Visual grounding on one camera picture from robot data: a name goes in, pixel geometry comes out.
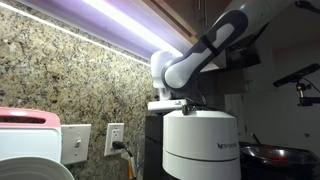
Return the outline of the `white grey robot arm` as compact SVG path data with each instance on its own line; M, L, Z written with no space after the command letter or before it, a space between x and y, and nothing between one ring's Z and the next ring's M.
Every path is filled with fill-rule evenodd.
M184 94L197 75L235 42L256 32L294 0L231 0L211 28L182 56L160 50L151 56L153 87L159 100L148 103L149 112L170 112L187 104L172 100L172 93Z

